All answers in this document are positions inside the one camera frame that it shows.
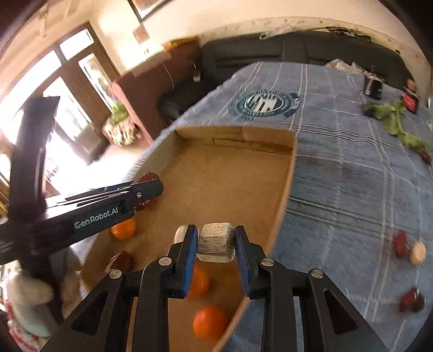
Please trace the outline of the floral sleeve forearm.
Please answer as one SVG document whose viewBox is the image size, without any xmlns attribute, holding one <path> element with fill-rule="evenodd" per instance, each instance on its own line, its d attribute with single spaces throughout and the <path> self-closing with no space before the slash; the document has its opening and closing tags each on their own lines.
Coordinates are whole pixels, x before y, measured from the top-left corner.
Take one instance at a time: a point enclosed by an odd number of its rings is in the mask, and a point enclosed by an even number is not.
<svg viewBox="0 0 433 352">
<path fill-rule="evenodd" d="M 37 352 L 44 346 L 47 339 L 27 331 L 16 319 L 11 303 L 4 302 L 9 334 L 22 351 Z"/>
</svg>

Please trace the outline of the white gloved left hand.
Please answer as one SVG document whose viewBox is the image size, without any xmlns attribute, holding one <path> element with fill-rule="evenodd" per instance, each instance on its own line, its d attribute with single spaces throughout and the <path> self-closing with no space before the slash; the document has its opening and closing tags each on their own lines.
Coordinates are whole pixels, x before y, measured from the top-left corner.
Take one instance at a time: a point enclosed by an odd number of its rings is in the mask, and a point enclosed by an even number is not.
<svg viewBox="0 0 433 352">
<path fill-rule="evenodd" d="M 81 301 L 81 263 L 72 248 L 68 247 L 51 255 L 50 264 L 60 289 L 62 317 L 67 318 Z M 15 319 L 25 331 L 38 337 L 51 336 L 59 325 L 48 307 L 54 299 L 54 286 L 34 278 L 16 262 L 5 287 Z"/>
</svg>

